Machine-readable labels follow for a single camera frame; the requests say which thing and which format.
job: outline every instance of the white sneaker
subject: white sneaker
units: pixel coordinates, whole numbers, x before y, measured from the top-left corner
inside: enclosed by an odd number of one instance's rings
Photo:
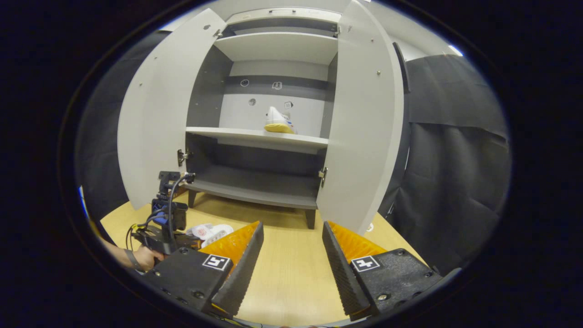
[[[196,236],[204,242],[201,245],[201,248],[225,237],[226,235],[232,233],[233,227],[226,224],[217,224],[213,226],[212,224],[201,224],[195,227],[192,227],[186,231],[187,235]]]
[[[284,115],[275,109],[275,107],[270,106],[269,111],[265,115],[267,118],[265,119],[264,129],[267,131],[297,134],[296,128],[290,121],[289,114]]]

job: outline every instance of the human hand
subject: human hand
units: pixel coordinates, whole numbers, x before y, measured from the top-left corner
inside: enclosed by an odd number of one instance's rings
[[[145,271],[154,267],[154,258],[157,258],[160,261],[163,261],[166,258],[164,254],[151,250],[144,245],[140,246],[140,248],[134,252],[134,256]]]

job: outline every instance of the cabinet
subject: cabinet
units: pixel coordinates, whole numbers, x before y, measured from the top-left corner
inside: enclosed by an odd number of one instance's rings
[[[264,131],[269,106],[289,112],[298,135]],[[302,208],[308,225],[318,209],[362,234],[390,180],[402,120],[396,52],[358,1],[342,14],[268,8],[226,22],[207,9],[130,83],[120,169],[135,208],[152,199],[159,171],[188,170],[192,196]]]

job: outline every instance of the table surface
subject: table surface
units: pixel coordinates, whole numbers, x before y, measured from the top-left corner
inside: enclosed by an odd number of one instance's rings
[[[175,198],[187,203],[188,193]],[[128,202],[101,220],[112,240],[125,247],[125,234],[143,223],[150,204],[134,210]],[[322,242],[323,222],[316,210],[315,229],[307,228],[303,210],[230,200],[198,193],[187,211],[187,228],[228,224],[237,230],[254,221],[264,225],[264,242],[237,318],[272,325],[316,325],[347,319]],[[404,248],[423,261],[380,215],[364,237],[387,250]],[[140,245],[133,240],[134,249]]]

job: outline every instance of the cabinet door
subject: cabinet door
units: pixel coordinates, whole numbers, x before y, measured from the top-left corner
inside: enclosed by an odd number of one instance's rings
[[[156,196],[160,171],[181,171],[188,103],[198,70],[226,23],[212,10],[196,15],[148,55],[126,91],[117,132],[125,191],[135,209]]]
[[[338,73],[324,186],[323,220],[363,234],[387,190],[403,123],[403,81],[392,41],[363,4],[339,21]]]

